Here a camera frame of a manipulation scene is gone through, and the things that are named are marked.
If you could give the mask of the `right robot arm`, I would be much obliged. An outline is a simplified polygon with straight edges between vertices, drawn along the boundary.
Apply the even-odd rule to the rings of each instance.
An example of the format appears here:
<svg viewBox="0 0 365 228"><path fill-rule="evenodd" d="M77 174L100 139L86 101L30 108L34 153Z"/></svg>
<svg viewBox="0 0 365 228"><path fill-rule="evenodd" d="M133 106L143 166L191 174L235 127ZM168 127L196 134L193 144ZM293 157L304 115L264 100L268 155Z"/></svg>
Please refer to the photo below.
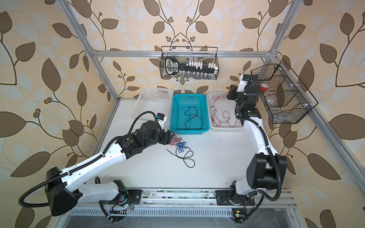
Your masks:
<svg viewBox="0 0 365 228"><path fill-rule="evenodd" d="M256 108L257 88L247 85L245 89L248 91L239 91L237 85L231 85L227 95L227 99L236 102L235 117L249 134L254 149L246 176L230 186L230 202L234 205L240 205L258 193L270 201L277 201L288 166L285 157L278 154L264 130L261 114Z"/></svg>

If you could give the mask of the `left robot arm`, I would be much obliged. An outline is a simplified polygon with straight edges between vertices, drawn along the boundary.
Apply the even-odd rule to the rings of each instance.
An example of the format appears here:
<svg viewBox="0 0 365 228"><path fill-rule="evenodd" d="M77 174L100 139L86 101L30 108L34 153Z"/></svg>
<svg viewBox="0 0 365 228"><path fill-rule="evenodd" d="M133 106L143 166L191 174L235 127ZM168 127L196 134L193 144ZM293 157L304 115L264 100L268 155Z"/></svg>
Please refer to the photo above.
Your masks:
<svg viewBox="0 0 365 228"><path fill-rule="evenodd" d="M124 162L146 148L156 144L171 143L174 132L163 129L166 116L155 114L153 120L130 129L124 136L114 137L100 153L63 170L48 170L46 181L26 191L18 200L24 208L49 207L52 216L60 216L79 204L93 201L118 201L127 195L121 180L106 184L86 182L107 168Z"/></svg>

